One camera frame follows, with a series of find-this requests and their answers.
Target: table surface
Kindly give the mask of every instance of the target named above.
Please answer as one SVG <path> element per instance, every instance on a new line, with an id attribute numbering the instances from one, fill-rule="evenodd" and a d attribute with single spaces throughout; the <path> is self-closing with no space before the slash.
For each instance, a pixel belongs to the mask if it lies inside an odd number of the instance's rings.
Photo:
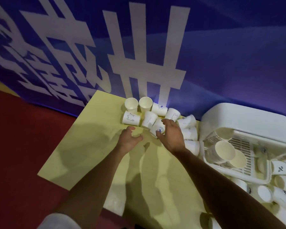
<path id="1" fill-rule="evenodd" d="M 125 98 L 96 91 L 38 175 L 70 190 L 116 145 Z M 201 228 L 201 196 L 179 161 L 151 133 L 121 161 L 104 208 L 145 228 Z"/>

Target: right hand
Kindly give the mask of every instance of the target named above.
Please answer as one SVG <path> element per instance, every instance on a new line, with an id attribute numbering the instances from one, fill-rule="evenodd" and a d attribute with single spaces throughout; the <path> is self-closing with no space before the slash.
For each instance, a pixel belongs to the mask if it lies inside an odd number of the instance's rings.
<path id="1" fill-rule="evenodd" d="M 156 131 L 156 136 L 159 138 L 164 147 L 172 154 L 179 151 L 184 151 L 186 148 L 183 134 L 177 123 L 170 119 L 163 119 L 162 122 L 165 125 L 165 135 L 159 131 Z"/>

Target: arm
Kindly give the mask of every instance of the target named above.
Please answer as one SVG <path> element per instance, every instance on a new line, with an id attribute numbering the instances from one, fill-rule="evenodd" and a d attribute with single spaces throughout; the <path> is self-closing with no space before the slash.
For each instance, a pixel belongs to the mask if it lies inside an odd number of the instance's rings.
<path id="1" fill-rule="evenodd" d="M 156 132 L 168 151 L 184 166 L 222 229 L 286 229 L 262 204 L 185 148 L 179 126 L 163 119 L 165 135 Z"/>
<path id="2" fill-rule="evenodd" d="M 119 163 L 143 140 L 142 136 L 131 136 L 134 129 L 128 126 L 122 131 L 115 148 L 70 190 L 56 212 L 68 215 L 82 229 L 95 227 Z"/>

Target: left hand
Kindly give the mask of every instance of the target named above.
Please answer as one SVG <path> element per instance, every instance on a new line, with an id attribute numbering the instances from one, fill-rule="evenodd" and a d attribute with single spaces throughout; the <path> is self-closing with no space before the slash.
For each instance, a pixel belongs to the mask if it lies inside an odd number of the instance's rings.
<path id="1" fill-rule="evenodd" d="M 116 144 L 116 149 L 118 149 L 124 156 L 130 150 L 132 150 L 140 141 L 143 140 L 143 136 L 133 137 L 131 135 L 132 131 L 136 128 L 133 126 L 128 126 L 126 129 L 123 129 L 118 143 Z"/>

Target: red carpet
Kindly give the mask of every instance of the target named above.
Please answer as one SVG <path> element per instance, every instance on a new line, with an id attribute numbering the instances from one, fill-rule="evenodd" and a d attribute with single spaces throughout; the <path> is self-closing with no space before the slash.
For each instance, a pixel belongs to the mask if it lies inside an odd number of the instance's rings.
<path id="1" fill-rule="evenodd" d="M 0 92 L 0 228 L 36 228 L 68 194 L 37 173 L 75 119 Z M 96 228 L 125 226 L 103 210 Z"/>

